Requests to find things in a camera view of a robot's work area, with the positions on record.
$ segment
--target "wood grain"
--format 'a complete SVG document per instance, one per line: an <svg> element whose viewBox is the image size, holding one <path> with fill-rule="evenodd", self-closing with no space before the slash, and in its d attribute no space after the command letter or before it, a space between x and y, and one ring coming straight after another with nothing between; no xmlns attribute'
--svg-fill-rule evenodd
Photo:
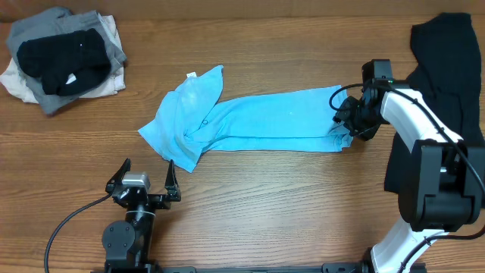
<svg viewBox="0 0 485 273"><path fill-rule="evenodd" d="M318 16L412 16L440 12L485 14L479 0L3 0L8 17L29 17L62 6L74 13L97 10L118 20L193 20Z"/></svg>
<svg viewBox="0 0 485 273"><path fill-rule="evenodd" d="M361 80L360 67L390 58L406 77L416 61L412 24L431 16L117 22L129 58L127 88L44 116L0 90L0 272L43 272L45 244L73 210L103 195L126 157L162 192L168 164L138 135L167 93L196 71L224 64L221 101ZM473 16L485 52L485 16ZM0 39L8 35L0 24ZM10 56L0 45L0 68ZM485 128L483 96L481 127ZM199 268L321 265L359 260L399 217L383 191L395 131L342 153L208 152L193 174L177 169L183 201L159 212L152 257ZM111 202L74 218L52 247L51 272L101 268L104 228L122 219ZM461 234L476 231L485 217ZM438 242L424 256L431 272L479 272L483 240Z"/></svg>

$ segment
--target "black garment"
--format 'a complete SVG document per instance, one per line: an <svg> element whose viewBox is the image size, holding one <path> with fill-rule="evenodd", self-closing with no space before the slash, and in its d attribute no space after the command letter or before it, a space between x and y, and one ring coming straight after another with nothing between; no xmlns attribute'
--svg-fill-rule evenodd
<svg viewBox="0 0 485 273"><path fill-rule="evenodd" d="M111 69L105 41L94 29L23 42L17 57L25 74L41 78L46 95L69 96L95 88ZM76 80L66 84L70 74Z"/></svg>
<svg viewBox="0 0 485 273"><path fill-rule="evenodd" d="M481 57L469 14L441 14L412 27L411 49L418 66L408 77L436 116L468 144L483 145L480 130ZM384 189L399 192L409 151L394 136Z"/></svg>

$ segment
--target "clothing tag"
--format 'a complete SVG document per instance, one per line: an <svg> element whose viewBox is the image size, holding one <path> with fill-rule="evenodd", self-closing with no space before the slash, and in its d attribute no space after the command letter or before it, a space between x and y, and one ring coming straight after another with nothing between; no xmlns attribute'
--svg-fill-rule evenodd
<svg viewBox="0 0 485 273"><path fill-rule="evenodd" d="M76 76L74 76L74 74L69 74L69 77L67 78L67 82L66 84L69 84L69 83L72 83L76 80Z"/></svg>

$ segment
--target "pile of clothes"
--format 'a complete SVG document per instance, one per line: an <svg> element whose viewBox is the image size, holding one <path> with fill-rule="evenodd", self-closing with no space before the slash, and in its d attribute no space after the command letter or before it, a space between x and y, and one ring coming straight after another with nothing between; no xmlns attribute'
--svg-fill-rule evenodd
<svg viewBox="0 0 485 273"><path fill-rule="evenodd" d="M112 16L50 8L14 22L7 47L12 59L0 83L24 102L39 103L47 115L79 97L125 88L127 56Z"/></svg>

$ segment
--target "white cloth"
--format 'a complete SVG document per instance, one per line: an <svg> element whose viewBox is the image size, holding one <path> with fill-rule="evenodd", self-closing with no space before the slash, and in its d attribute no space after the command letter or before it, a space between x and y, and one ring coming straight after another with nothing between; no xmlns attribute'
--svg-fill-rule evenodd
<svg viewBox="0 0 485 273"><path fill-rule="evenodd" d="M121 40L116 29L116 23L113 16L100 17L103 27L110 40L120 49ZM25 76L23 72L19 71L14 59L10 60L7 70L0 75L0 83L5 86L5 89L13 96L22 99L23 102L38 103L33 96L32 90L25 84ZM96 87L94 90L84 94L81 98L97 98L101 96L116 95L119 90L125 89L124 84L124 69L120 68L106 79L104 83Z"/></svg>

